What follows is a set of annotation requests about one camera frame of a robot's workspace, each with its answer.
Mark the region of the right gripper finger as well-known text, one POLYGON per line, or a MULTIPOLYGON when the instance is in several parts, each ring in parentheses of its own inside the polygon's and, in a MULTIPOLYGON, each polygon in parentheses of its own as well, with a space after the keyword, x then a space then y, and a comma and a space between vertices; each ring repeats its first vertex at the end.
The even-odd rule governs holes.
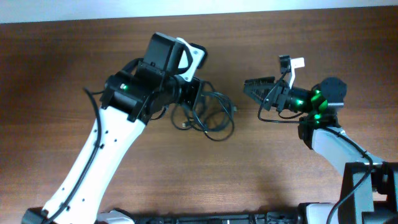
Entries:
POLYGON ((244 88, 270 89, 275 84, 275 77, 254 78, 244 81, 244 88))
POLYGON ((271 95, 268 95, 270 92, 271 88, 265 87, 265 88, 252 88, 252 87, 244 87, 243 92, 250 97, 252 100, 254 100, 258 105, 262 105, 265 108, 270 108, 272 106, 271 103, 271 95))

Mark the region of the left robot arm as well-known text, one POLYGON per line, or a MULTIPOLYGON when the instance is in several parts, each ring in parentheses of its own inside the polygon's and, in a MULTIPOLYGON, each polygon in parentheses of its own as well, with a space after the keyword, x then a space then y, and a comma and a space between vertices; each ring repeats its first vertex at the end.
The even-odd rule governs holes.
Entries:
POLYGON ((132 223, 118 210, 100 212, 104 193, 125 153, 150 120, 168 105, 193 108, 201 81, 195 78, 206 59, 201 45, 160 32, 146 53, 111 75, 93 100, 93 128, 59 189, 43 207, 29 208, 23 224, 132 223))

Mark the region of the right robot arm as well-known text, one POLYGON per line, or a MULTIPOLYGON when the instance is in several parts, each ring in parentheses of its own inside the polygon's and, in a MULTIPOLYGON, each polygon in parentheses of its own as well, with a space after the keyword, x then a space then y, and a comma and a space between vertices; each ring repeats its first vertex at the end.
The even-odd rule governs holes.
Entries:
POLYGON ((397 223, 397 163, 372 155, 340 126, 337 115, 346 92, 346 84, 335 77, 311 90, 274 77, 244 82, 244 93, 260 110, 294 112, 278 123, 297 124, 299 138, 343 176, 339 200, 301 203, 297 223, 397 223))

